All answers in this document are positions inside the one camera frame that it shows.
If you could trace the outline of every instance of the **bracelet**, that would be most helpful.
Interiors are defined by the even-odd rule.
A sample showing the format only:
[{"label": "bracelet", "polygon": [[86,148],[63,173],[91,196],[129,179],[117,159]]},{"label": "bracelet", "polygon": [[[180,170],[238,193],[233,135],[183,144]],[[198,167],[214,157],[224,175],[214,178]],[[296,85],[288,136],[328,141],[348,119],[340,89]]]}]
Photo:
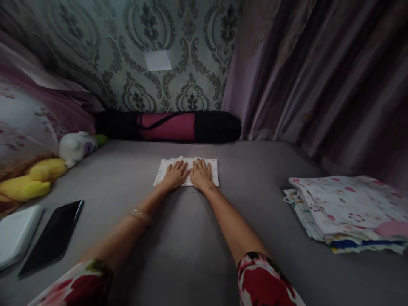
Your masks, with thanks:
[{"label": "bracelet", "polygon": [[132,210],[129,210],[127,214],[132,217],[138,218],[140,221],[142,221],[147,226],[150,226],[152,224],[152,217],[150,217],[150,215],[144,212],[143,210],[134,208]]}]

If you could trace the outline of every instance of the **purple curtain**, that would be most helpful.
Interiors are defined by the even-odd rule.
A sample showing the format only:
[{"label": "purple curtain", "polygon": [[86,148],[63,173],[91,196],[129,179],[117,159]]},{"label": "purple curtain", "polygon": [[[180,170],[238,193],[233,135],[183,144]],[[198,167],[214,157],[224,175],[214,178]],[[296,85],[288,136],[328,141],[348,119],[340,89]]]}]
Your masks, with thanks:
[{"label": "purple curtain", "polygon": [[408,190],[407,34],[406,0],[248,1],[222,110],[242,139]]}]

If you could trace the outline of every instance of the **patterned wallpaper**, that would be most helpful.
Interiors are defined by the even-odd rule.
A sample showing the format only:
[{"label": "patterned wallpaper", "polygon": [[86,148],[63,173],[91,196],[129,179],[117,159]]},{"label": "patterned wallpaper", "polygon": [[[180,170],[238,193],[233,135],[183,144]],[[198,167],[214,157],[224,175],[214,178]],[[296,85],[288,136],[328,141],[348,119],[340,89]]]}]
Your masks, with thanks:
[{"label": "patterned wallpaper", "polygon": [[[0,26],[122,111],[219,110],[244,0],[1,0]],[[169,50],[148,71],[143,51]]]}]

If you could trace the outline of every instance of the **bed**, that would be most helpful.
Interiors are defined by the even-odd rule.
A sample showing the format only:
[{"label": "bed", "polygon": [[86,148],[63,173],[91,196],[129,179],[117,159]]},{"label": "bed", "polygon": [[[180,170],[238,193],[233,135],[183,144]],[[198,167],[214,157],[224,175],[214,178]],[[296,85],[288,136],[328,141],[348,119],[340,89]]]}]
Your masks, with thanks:
[{"label": "bed", "polygon": [[[221,190],[259,234],[306,305],[406,305],[408,257],[390,252],[334,255],[307,237],[284,202],[288,177],[325,173],[285,142],[223,145],[110,141],[33,202],[45,213],[85,205],[66,255],[19,280],[24,260],[0,272],[0,304],[26,305],[57,278],[152,188],[162,159],[180,155],[218,159]],[[239,305],[237,273],[204,196],[193,187],[169,195],[152,227],[129,257],[109,305]]]}]

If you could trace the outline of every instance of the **floral sleeve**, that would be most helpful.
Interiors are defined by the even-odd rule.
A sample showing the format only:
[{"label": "floral sleeve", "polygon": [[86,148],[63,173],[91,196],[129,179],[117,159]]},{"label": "floral sleeve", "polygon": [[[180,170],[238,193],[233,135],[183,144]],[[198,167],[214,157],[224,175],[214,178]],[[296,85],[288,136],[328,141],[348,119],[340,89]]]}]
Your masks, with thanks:
[{"label": "floral sleeve", "polygon": [[99,259],[79,263],[28,306],[105,305],[112,276],[112,270]]},{"label": "floral sleeve", "polygon": [[238,286],[242,306],[305,306],[278,266],[258,252],[247,253],[239,262]]}]

